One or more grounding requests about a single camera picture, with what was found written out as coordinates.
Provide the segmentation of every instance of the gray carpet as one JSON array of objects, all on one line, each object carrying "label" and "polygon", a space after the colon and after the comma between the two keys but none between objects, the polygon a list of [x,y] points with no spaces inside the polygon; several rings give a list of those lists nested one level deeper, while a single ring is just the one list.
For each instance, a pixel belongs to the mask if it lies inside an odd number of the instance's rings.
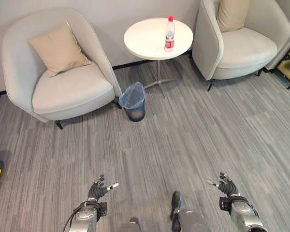
[{"label": "gray carpet", "polygon": [[[125,89],[153,80],[155,63],[116,70]],[[118,232],[138,216],[143,232],[169,228],[170,199],[203,213],[213,232],[236,231],[219,209],[222,194],[206,184],[225,171],[271,232],[290,232],[290,90],[274,74],[216,81],[210,92],[188,56],[161,63],[148,89],[146,116],[130,122],[109,104],[63,121],[42,123],[0,99],[0,232],[59,232],[99,174],[120,187],[108,193],[98,232]]]}]

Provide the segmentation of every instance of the chair leg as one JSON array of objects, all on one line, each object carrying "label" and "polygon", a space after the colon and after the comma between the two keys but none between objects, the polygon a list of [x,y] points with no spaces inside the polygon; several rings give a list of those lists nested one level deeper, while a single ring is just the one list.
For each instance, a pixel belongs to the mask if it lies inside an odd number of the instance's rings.
[{"label": "chair leg", "polygon": [[119,98],[118,97],[116,97],[114,100],[112,100],[112,103],[114,103],[118,107],[118,109],[120,109],[120,110],[122,109],[122,107],[119,104]]},{"label": "chair leg", "polygon": [[59,127],[60,130],[63,129],[63,127],[62,127],[62,125],[61,125],[61,123],[60,123],[59,120],[58,121],[55,121],[55,124]]},{"label": "chair leg", "polygon": [[262,69],[259,69],[257,76],[260,76]]},{"label": "chair leg", "polygon": [[207,92],[209,92],[209,90],[211,89],[211,87],[212,87],[212,85],[213,85],[213,82],[214,82],[214,80],[215,80],[215,79],[212,79],[212,80],[211,80],[211,83],[209,84],[209,87],[208,87],[208,89],[207,89]]}]

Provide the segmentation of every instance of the robotic arm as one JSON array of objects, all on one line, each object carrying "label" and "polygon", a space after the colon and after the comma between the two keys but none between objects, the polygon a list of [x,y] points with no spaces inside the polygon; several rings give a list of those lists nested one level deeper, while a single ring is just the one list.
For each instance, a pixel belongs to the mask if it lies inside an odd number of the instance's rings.
[{"label": "robotic arm", "polygon": [[226,174],[220,173],[219,184],[209,179],[207,183],[227,195],[220,198],[219,206],[221,210],[229,212],[239,232],[268,232],[263,227],[257,211],[245,197],[240,196],[236,185]]},{"label": "robotic arm", "polygon": [[100,175],[98,181],[94,182],[88,192],[88,199],[75,208],[67,220],[63,231],[65,231],[69,221],[69,232],[95,232],[96,225],[100,217],[107,213],[107,203],[98,202],[108,191],[119,186],[114,183],[108,187],[103,187],[104,175]]}]

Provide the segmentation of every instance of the throw pillow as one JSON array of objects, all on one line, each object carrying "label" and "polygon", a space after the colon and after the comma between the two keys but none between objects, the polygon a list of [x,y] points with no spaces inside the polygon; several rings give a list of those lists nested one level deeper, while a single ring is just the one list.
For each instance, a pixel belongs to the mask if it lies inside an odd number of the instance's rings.
[{"label": "throw pillow", "polygon": [[78,46],[68,23],[55,31],[28,39],[28,42],[47,67],[48,77],[90,64]]},{"label": "throw pillow", "polygon": [[217,22],[221,32],[238,30],[244,26],[249,0],[220,0]]}]

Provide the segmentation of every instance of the bottle label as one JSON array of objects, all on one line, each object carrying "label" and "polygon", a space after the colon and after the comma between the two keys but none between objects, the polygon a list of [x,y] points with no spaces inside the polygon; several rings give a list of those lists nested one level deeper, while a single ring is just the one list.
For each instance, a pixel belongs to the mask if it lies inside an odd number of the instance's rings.
[{"label": "bottle label", "polygon": [[166,48],[173,48],[174,47],[174,40],[165,41],[165,47]]}]

